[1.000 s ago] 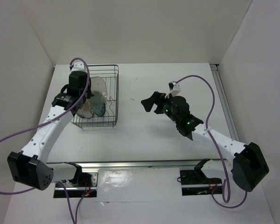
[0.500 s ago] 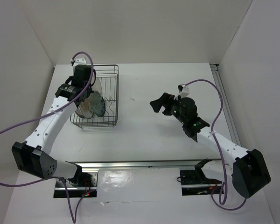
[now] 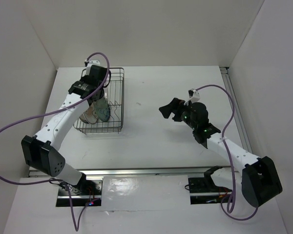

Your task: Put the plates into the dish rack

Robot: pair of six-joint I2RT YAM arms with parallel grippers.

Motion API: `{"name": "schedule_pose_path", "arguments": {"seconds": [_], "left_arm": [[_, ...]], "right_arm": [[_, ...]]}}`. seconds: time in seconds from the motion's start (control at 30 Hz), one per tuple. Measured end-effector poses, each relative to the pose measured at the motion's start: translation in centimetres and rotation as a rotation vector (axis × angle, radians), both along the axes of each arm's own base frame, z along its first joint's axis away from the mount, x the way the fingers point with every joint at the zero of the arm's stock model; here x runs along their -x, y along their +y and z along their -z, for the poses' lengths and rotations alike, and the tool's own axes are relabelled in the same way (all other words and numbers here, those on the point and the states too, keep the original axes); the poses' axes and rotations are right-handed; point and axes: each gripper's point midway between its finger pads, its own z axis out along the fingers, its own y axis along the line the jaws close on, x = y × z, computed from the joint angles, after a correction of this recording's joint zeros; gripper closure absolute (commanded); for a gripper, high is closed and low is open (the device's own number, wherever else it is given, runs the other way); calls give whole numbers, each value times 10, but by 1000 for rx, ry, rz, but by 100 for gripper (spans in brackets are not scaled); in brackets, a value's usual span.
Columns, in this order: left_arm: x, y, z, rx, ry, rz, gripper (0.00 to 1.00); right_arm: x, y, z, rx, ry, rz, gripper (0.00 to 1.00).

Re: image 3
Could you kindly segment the small beige speckled dish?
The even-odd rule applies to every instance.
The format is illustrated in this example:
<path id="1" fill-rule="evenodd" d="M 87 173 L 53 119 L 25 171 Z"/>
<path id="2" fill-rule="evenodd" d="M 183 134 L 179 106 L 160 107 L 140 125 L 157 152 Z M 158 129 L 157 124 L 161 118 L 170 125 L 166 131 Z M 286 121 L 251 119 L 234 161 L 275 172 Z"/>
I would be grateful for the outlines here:
<path id="1" fill-rule="evenodd" d="M 110 101 L 109 101 L 109 87 L 105 87 L 104 88 L 104 98 L 105 98 L 105 101 L 108 105 L 110 105 Z"/>

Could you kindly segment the orange sunburst plate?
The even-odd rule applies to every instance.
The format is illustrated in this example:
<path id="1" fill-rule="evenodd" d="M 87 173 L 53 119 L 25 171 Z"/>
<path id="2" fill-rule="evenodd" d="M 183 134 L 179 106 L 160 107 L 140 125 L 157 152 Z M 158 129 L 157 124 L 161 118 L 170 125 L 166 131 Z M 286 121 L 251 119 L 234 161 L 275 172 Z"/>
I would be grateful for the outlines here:
<path id="1" fill-rule="evenodd" d="M 98 117 L 95 112 L 95 108 L 91 105 L 81 116 L 80 120 L 86 124 L 96 124 Z"/>

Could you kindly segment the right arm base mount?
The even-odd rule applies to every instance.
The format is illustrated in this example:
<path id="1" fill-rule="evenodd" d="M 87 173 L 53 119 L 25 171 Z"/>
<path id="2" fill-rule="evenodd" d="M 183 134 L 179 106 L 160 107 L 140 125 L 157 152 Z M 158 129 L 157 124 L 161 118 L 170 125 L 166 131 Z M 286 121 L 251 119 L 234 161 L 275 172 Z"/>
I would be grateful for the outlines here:
<path id="1" fill-rule="evenodd" d="M 213 180 L 205 177 L 190 177 L 185 189 L 189 191 L 191 205 L 217 204 L 222 199 L 227 202 L 232 190 L 227 187 L 216 186 Z"/>

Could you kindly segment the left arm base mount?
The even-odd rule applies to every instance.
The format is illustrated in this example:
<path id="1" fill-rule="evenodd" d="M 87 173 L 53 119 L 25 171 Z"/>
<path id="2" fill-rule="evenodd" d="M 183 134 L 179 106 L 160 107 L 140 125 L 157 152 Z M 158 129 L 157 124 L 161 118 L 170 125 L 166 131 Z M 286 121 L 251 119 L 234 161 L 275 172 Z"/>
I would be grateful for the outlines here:
<path id="1" fill-rule="evenodd" d="M 102 203 L 102 187 L 103 179 L 95 178 L 92 180 L 96 184 L 95 189 L 87 188 L 84 192 L 80 192 L 68 185 L 71 192 L 72 206 L 73 207 L 83 207 L 86 203 L 90 203 L 90 207 L 101 206 Z M 56 207 L 69 207 L 69 192 L 63 183 L 59 184 L 58 195 L 56 200 Z"/>

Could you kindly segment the small blue patterned plate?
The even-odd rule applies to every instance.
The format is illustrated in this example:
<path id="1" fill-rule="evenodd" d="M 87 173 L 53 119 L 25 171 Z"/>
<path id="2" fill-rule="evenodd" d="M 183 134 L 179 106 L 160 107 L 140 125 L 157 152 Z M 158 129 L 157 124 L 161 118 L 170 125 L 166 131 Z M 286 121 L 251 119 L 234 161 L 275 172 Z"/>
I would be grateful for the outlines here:
<path id="1" fill-rule="evenodd" d="M 97 117 L 102 122 L 108 122 L 110 119 L 110 106 L 108 101 L 103 97 L 100 100 L 96 101 L 94 104 L 94 109 Z"/>

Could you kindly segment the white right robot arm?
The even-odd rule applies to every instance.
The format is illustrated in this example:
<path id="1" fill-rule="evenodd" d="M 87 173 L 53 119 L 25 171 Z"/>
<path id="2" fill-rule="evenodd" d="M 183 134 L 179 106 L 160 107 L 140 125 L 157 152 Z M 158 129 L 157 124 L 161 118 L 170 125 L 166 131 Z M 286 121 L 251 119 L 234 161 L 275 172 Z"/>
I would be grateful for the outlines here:
<path id="1" fill-rule="evenodd" d="M 175 122 L 184 122 L 192 129 L 195 140 L 218 155 L 228 158 L 230 154 L 234 168 L 242 176 L 242 195 L 253 207 L 260 207 L 282 193 L 283 188 L 273 160 L 267 156 L 256 156 L 231 140 L 209 122 L 208 111 L 200 102 L 186 103 L 174 98 L 159 108 L 165 119 L 174 114 Z"/>

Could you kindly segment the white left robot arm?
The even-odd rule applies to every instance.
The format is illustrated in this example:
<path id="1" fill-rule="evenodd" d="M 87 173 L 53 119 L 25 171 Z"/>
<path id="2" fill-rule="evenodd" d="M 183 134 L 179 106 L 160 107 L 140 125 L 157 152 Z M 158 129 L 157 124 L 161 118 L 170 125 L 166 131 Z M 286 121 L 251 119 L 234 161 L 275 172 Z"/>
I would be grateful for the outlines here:
<path id="1" fill-rule="evenodd" d="M 74 82 L 68 90 L 59 113 L 55 114 L 34 136 L 21 141 L 25 163 L 69 185 L 80 195 L 94 192 L 97 185 L 72 166 L 59 153 L 61 144 L 77 119 L 90 105 L 104 96 L 104 87 L 110 71 L 99 65 L 89 65 L 86 74 Z"/>

